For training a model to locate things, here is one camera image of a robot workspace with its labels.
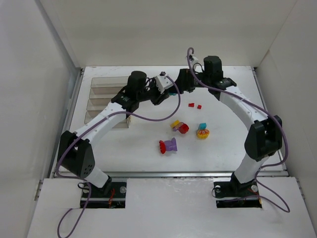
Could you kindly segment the yellow lego brick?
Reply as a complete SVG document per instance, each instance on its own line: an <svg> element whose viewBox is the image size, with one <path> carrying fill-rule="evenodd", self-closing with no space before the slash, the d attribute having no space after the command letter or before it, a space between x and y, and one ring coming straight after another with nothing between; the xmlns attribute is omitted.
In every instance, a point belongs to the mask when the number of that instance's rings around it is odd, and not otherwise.
<svg viewBox="0 0 317 238"><path fill-rule="evenodd" d="M171 128L175 128L179 123L180 123L180 121L176 120L170 126L171 126Z"/></svg>

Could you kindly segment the red rounded lego brick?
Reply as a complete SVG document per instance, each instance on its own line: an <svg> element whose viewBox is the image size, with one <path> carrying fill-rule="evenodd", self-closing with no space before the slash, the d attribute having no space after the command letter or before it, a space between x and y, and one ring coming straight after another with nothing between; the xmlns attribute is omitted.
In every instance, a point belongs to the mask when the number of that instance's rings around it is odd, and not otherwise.
<svg viewBox="0 0 317 238"><path fill-rule="evenodd" d="M188 131L189 131L189 126L187 124L182 124L178 131L181 133L181 134L186 134Z"/></svg>

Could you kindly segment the teal square lego brick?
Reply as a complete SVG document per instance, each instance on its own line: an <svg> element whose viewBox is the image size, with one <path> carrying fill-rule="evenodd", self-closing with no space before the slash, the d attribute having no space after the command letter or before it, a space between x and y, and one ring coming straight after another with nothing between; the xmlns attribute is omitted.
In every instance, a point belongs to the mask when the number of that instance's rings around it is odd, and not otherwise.
<svg viewBox="0 0 317 238"><path fill-rule="evenodd" d="M198 130L204 130L206 128L207 128L207 124L206 123L201 123L201 124L199 124Z"/></svg>

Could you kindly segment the yellow flower lego disc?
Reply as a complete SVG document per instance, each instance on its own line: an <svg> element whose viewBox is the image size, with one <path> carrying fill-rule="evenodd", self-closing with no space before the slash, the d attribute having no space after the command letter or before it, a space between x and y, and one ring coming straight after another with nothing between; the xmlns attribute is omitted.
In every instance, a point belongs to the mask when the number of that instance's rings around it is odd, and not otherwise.
<svg viewBox="0 0 317 238"><path fill-rule="evenodd" d="M200 129L197 130L197 137L199 139L206 139L210 135L210 131L208 129Z"/></svg>

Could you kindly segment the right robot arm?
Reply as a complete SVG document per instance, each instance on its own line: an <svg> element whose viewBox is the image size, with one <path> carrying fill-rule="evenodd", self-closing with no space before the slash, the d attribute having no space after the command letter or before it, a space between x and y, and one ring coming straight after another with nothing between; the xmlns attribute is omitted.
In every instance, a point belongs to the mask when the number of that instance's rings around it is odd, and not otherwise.
<svg viewBox="0 0 317 238"><path fill-rule="evenodd" d="M245 157L232 173L230 187L239 192L251 186L258 169L282 146L282 121L278 116L269 116L262 108L257 108L243 95L236 82L224 77L222 62L218 56L204 58L201 72L194 68L200 62L192 54L187 56L188 69L181 69L176 80L180 93L193 92L205 87L217 100L229 107L242 121L248 134L244 142Z"/></svg>

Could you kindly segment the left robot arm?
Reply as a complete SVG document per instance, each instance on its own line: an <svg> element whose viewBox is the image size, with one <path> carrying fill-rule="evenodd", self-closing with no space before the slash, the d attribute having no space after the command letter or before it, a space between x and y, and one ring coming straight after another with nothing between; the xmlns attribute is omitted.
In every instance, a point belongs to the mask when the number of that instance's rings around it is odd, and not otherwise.
<svg viewBox="0 0 317 238"><path fill-rule="evenodd" d="M148 78L142 71L133 71L126 86L96 117L80 129L67 130L61 135L57 166L100 190L108 189L111 178L96 165L94 146L114 126L133 115L141 102L151 101L158 105L169 97L168 90L174 86L174 81L164 72Z"/></svg>

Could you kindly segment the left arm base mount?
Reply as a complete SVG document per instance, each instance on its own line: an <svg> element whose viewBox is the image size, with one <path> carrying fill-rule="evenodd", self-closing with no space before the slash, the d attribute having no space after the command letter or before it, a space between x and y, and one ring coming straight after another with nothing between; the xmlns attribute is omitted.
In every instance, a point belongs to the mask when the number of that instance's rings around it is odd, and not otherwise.
<svg viewBox="0 0 317 238"><path fill-rule="evenodd" d="M89 185L86 182L77 184L81 190L80 208L91 209L124 209L126 205L126 181L113 181L106 190Z"/></svg>

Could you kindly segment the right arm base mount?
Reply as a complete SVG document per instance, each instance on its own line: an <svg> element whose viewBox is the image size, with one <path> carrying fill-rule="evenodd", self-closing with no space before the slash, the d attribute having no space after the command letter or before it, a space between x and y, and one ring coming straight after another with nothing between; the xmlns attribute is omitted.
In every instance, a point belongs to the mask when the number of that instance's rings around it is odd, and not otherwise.
<svg viewBox="0 0 317 238"><path fill-rule="evenodd" d="M215 181L212 190L217 208L262 208L254 180L241 187L232 181Z"/></svg>

